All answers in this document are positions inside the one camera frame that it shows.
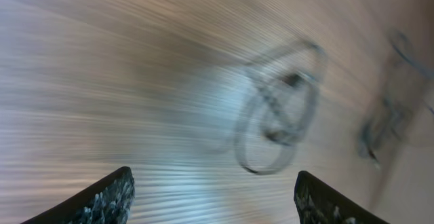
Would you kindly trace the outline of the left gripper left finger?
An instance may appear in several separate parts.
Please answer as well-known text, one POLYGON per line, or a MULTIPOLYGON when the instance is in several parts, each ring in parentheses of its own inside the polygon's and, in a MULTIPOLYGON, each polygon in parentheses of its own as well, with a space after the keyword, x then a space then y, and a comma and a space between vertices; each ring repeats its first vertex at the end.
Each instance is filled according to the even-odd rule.
POLYGON ((126 224, 134 198, 132 169, 123 166, 23 224, 126 224))

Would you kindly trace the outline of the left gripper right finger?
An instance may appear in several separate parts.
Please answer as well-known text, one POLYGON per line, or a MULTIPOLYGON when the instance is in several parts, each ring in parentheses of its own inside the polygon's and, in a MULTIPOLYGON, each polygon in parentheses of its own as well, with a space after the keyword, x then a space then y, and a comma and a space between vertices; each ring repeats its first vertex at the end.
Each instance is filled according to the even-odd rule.
POLYGON ((300 224, 387 224, 306 170, 298 173, 294 203, 300 224))

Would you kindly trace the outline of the black usb cable end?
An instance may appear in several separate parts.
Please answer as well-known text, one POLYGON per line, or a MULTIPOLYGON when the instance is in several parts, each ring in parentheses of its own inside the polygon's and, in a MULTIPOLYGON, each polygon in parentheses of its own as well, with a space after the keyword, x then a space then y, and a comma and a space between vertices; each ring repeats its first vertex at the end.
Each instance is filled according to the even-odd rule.
POLYGON ((414 46, 403 32, 392 30, 387 37, 392 53, 380 74, 378 96, 359 133, 360 154, 376 168, 381 167, 376 152, 390 136, 403 140, 413 106, 421 99, 423 87, 433 81, 433 69, 414 57, 414 46))

